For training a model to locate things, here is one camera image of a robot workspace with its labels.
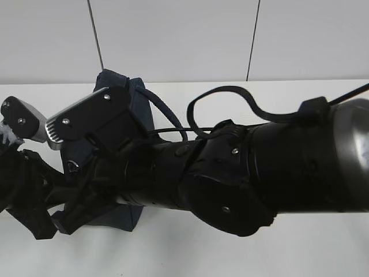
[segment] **cable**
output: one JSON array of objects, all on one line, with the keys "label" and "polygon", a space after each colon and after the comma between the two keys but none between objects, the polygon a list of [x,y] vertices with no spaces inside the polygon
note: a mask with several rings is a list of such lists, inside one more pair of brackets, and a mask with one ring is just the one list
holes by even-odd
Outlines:
[{"label": "cable", "polygon": [[195,100],[193,100],[188,108],[187,108],[187,121],[189,122],[190,127],[192,128],[192,130],[201,138],[203,139],[214,139],[218,136],[221,136],[223,134],[227,134],[228,132],[225,132],[222,129],[219,130],[215,130],[214,132],[207,134],[204,131],[201,130],[201,128],[199,128],[195,122],[194,119],[194,106],[196,104],[197,101],[199,101],[200,99],[209,96],[210,94],[216,93],[216,92],[234,92],[238,95],[240,95],[244,100],[246,100],[246,102],[248,103],[248,105],[250,106],[250,108],[252,109],[252,111],[254,112],[255,115],[259,116],[260,118],[270,121],[270,122],[276,122],[276,123],[292,123],[292,122],[296,122],[299,120],[299,114],[298,113],[290,113],[290,114],[271,114],[271,113],[267,113],[266,111],[263,111],[261,108],[259,108],[259,106],[256,104],[253,96],[251,95],[251,93],[249,93],[248,90],[242,88],[242,87],[236,87],[236,86],[224,86],[224,87],[218,87],[215,89],[212,89],[211,91],[205,92],[204,94],[200,95],[199,97],[197,97]]},{"label": "cable", "polygon": [[[200,128],[203,131],[211,131],[213,128]],[[159,133],[168,133],[168,132],[193,132],[191,128],[165,128],[165,129],[156,129],[153,131],[150,131],[149,134],[159,134]]]},{"label": "cable", "polygon": [[368,90],[369,90],[369,83],[366,84],[366,85],[361,86],[360,88],[356,88],[353,91],[350,91],[350,92],[348,92],[348,93],[346,93],[346,94],[344,94],[344,95],[342,95],[342,96],[340,96],[340,97],[338,97],[338,98],[330,101],[329,102],[329,105],[334,106],[334,105],[340,104],[343,101],[346,101],[346,100],[348,100],[350,98],[353,98],[356,95],[359,95],[359,94],[361,94],[361,93],[363,93],[365,91],[368,91]]}]

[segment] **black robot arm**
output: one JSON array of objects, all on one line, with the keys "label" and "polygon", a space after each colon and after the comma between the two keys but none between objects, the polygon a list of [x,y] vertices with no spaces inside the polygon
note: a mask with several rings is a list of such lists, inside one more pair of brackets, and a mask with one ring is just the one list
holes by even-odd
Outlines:
[{"label": "black robot arm", "polygon": [[[147,130],[132,111],[129,89],[102,88],[49,119],[7,98],[1,108],[0,211],[37,239],[52,238],[57,230],[72,234],[117,207],[131,216],[135,206],[187,210],[239,236],[269,226],[278,213],[368,211],[369,101],[341,103],[368,85],[331,103],[305,101],[284,115],[261,110],[243,88],[216,88],[189,105],[197,139],[183,136],[178,143]],[[226,120],[205,133],[193,117],[195,102],[221,91],[239,94],[270,122],[242,126]],[[65,173],[37,153],[19,152],[22,139],[59,150]],[[47,210],[58,204],[64,210],[50,216]]]}]

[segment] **bolt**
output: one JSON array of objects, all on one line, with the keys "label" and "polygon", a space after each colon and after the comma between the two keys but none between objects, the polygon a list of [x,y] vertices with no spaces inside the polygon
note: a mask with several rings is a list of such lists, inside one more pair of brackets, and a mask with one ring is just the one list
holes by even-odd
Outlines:
[{"label": "bolt", "polygon": [[18,119],[18,124],[24,125],[25,124],[25,119],[24,118],[19,118]]},{"label": "bolt", "polygon": [[239,149],[238,148],[234,148],[233,150],[232,150],[232,154],[233,155],[236,155],[236,154],[238,154],[240,151],[239,151]]},{"label": "bolt", "polygon": [[231,212],[231,209],[226,207],[226,206],[223,206],[221,207],[222,211],[225,212],[226,214],[229,214]]},{"label": "bolt", "polygon": [[64,119],[62,120],[62,123],[63,123],[63,124],[65,124],[65,125],[68,125],[68,124],[70,123],[70,121],[69,121],[69,119],[64,118]]}]

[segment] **white surface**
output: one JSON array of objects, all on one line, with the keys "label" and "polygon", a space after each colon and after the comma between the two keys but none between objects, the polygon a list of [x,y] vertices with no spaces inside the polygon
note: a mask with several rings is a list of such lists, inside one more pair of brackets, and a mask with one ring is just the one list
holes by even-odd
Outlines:
[{"label": "white surface", "polygon": [[3,0],[0,36],[0,84],[93,83],[101,71],[86,0]]},{"label": "white surface", "polygon": [[[248,88],[263,109],[285,113],[295,111],[302,100],[321,95],[332,99],[368,81],[232,84]],[[224,84],[229,83],[147,87],[185,122],[187,104],[195,96]],[[92,89],[89,84],[3,85],[0,100],[14,95],[49,116]],[[243,124],[260,122],[244,101],[226,93],[199,102],[195,112],[200,126],[226,118]],[[170,127],[156,110],[153,114],[157,128]],[[46,147],[37,150],[59,166],[57,152]],[[1,214],[0,246],[1,276],[365,277],[369,276],[369,215],[279,215],[271,227],[239,238],[207,226],[189,212],[145,208],[133,233],[83,227],[72,236],[57,234],[50,241],[35,241],[16,220]]]},{"label": "white surface", "polygon": [[262,0],[249,80],[369,78],[368,0]]},{"label": "white surface", "polygon": [[257,0],[91,0],[104,67],[147,82],[243,81]]}]

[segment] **black cable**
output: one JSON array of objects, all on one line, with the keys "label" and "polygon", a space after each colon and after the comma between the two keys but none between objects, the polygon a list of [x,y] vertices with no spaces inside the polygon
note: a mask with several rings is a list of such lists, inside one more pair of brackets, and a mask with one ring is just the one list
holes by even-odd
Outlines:
[{"label": "black cable", "polygon": [[224,86],[224,87],[218,87],[215,89],[212,89],[211,91],[205,92],[204,94],[197,97],[195,100],[193,100],[188,108],[187,108],[187,120],[189,122],[190,127],[192,130],[203,139],[213,139],[215,137],[221,136],[222,134],[227,134],[227,132],[223,131],[222,129],[215,130],[214,132],[207,134],[201,128],[199,128],[195,122],[194,119],[194,106],[197,101],[200,99],[209,96],[210,94],[216,93],[216,92],[234,92],[238,95],[240,95],[255,115],[259,116],[260,118],[270,121],[270,122],[277,122],[277,123],[292,123],[299,120],[299,114],[298,113],[290,113],[290,114],[271,114],[267,113],[266,111],[263,111],[259,106],[256,104],[253,96],[251,93],[249,93],[248,90],[242,88],[242,87],[235,87],[235,86]]},{"label": "black cable", "polygon": [[[200,128],[203,131],[211,131],[213,128]],[[168,133],[168,132],[193,132],[191,128],[165,128],[165,129],[156,129],[148,132],[149,134],[159,134],[159,133]]]},{"label": "black cable", "polygon": [[361,94],[361,93],[363,93],[365,91],[368,91],[368,90],[369,90],[369,83],[366,84],[366,85],[361,86],[360,88],[356,88],[353,91],[350,91],[350,92],[348,92],[348,93],[346,93],[346,94],[344,94],[344,95],[342,95],[342,96],[340,96],[340,97],[338,97],[338,98],[330,101],[329,102],[329,105],[334,106],[334,105],[340,104],[343,101],[346,101],[346,100],[348,100],[350,98],[353,98],[356,95],[359,95],[359,94]]}]

